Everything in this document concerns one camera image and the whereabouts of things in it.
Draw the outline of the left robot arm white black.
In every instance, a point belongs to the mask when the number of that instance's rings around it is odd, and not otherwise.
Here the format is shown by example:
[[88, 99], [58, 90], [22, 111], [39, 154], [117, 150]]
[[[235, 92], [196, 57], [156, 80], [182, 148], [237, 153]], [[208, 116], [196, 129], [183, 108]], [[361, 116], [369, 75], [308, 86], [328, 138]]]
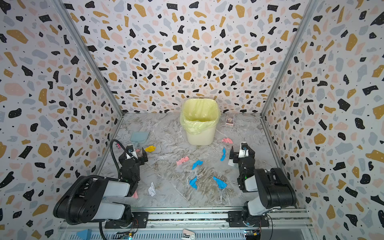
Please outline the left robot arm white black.
[[147, 152], [142, 149], [136, 155], [133, 146], [129, 154], [119, 157], [120, 178], [102, 176], [80, 176], [54, 207], [53, 215], [69, 225], [105, 222], [106, 228], [137, 228], [139, 221], [132, 213], [131, 206], [108, 203], [107, 197], [132, 197], [137, 190], [140, 167], [148, 161]]

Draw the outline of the teal hand brush white bristles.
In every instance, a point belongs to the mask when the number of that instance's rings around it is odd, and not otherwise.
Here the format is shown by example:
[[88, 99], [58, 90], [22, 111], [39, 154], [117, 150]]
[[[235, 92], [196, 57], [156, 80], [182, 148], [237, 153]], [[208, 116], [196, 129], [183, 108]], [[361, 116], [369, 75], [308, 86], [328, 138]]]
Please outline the teal hand brush white bristles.
[[235, 167], [235, 163], [233, 162], [232, 159], [229, 159], [228, 165], [232, 166], [232, 167]]

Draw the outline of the teal plastic dustpan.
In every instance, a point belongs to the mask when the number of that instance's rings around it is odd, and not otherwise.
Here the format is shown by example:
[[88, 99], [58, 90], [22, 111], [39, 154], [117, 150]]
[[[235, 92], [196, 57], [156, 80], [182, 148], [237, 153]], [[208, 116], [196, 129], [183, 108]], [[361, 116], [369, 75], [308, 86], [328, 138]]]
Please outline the teal plastic dustpan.
[[144, 144], [149, 137], [150, 132], [133, 132], [130, 137], [132, 143]]

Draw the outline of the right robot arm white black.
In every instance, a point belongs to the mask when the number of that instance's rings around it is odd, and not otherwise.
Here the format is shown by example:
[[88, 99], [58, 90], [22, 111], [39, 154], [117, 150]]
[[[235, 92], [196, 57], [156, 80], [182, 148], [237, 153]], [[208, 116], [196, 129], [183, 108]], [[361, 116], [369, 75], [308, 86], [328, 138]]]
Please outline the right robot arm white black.
[[295, 206], [297, 197], [283, 170], [257, 169], [255, 151], [248, 144], [242, 143], [238, 152], [231, 148], [229, 163], [238, 166], [239, 189], [244, 193], [258, 193], [255, 199], [244, 203], [241, 211], [228, 212], [231, 228], [268, 227], [269, 212]]

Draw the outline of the cream trash bin yellow bag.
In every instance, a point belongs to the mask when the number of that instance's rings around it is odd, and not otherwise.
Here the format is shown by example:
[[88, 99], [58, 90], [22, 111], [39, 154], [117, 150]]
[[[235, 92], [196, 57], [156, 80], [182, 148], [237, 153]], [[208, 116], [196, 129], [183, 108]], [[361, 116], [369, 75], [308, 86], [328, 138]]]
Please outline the cream trash bin yellow bag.
[[189, 99], [185, 101], [180, 123], [186, 131], [188, 142], [194, 146], [208, 146], [214, 141], [221, 111], [212, 99]]

